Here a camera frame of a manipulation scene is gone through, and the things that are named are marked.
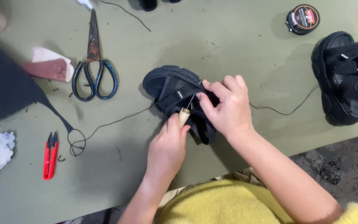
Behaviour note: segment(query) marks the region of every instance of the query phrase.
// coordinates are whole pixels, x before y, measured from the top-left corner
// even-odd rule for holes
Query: green table
[[[102,56],[119,76],[112,99],[81,102],[68,97],[70,83],[35,79],[53,106],[86,136],[99,125],[149,107],[153,100],[141,83],[162,65],[185,67],[209,81],[241,74],[251,103],[292,111],[317,83],[310,62],[315,44],[342,30],[358,41],[358,1],[310,2],[321,23],[306,36],[289,33],[284,24],[286,14],[300,4],[295,0],[160,1],[152,12],[140,10],[135,0],[113,2],[141,18],[152,32],[122,9],[93,2]],[[0,0],[0,9],[8,17],[0,46],[18,63],[30,61],[33,47],[62,54],[74,66],[86,57],[90,12],[73,0]],[[103,82],[107,92],[112,81]],[[83,75],[80,83],[86,84]],[[289,116],[251,110],[255,129],[288,156],[358,136],[358,123],[334,127],[326,122],[319,89]],[[153,107],[103,127],[76,158],[69,153],[62,122],[42,104],[0,122],[0,130],[17,136],[12,161],[0,171],[0,223],[50,224],[128,202],[142,181],[148,144],[164,119]],[[66,161],[57,162],[55,176],[44,181],[44,145],[54,130],[60,138],[58,155]],[[78,139],[77,134],[70,137]],[[245,167],[221,135],[209,146],[196,145],[189,135],[186,159],[171,189]]]

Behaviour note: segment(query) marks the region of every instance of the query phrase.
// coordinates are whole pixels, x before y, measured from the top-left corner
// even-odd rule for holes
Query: rusty scissors
[[[97,76],[95,79],[95,84],[93,83],[91,75],[89,73],[89,63],[91,63],[92,61],[99,61],[99,72],[97,73]],[[112,89],[112,92],[108,96],[102,96],[99,93],[99,87],[100,87],[100,82],[101,82],[102,76],[103,76],[104,66],[107,67],[107,69],[109,70],[109,72],[112,76],[112,79],[114,81],[114,87]],[[91,88],[91,94],[87,98],[80,97],[78,94],[78,91],[77,91],[77,79],[78,79],[78,76],[80,74],[80,70],[82,69],[82,67],[84,67],[83,70],[85,73],[85,77],[86,77],[88,84]],[[91,22],[89,23],[89,40],[88,40],[87,59],[85,62],[82,62],[82,61],[78,62],[77,67],[74,70],[71,87],[73,89],[73,94],[77,97],[77,99],[79,99],[83,102],[90,101],[91,99],[94,98],[95,95],[101,100],[108,100],[111,97],[113,97],[114,94],[117,92],[117,88],[118,88],[117,75],[115,74],[115,71],[112,68],[112,66],[110,65],[110,63],[106,59],[104,59],[104,60],[101,59],[100,44],[99,44],[99,32],[98,32],[98,28],[97,28],[96,11],[94,9],[92,9]]]

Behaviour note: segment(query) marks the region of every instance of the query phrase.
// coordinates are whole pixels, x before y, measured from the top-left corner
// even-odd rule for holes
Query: person's left hand
[[[179,115],[171,115],[150,142],[144,179],[169,186],[185,159],[189,129],[189,125],[179,129]]]

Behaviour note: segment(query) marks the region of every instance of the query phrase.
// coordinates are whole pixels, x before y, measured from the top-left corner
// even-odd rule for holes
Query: hand
[[[243,138],[253,131],[251,110],[249,109],[248,89],[242,76],[226,76],[221,83],[202,84],[220,100],[214,107],[205,93],[197,93],[206,117],[215,128],[228,138]]]
[[[169,184],[182,166],[186,153],[186,133],[189,125],[179,129],[177,113],[162,126],[150,142],[144,178],[156,184]]]

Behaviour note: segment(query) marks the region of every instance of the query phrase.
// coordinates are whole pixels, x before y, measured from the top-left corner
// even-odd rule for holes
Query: person's right hand
[[[214,107],[205,93],[197,93],[201,108],[226,139],[243,138],[254,130],[248,89],[242,76],[226,76],[221,83],[210,83],[204,79],[202,84],[219,98],[220,103]]]

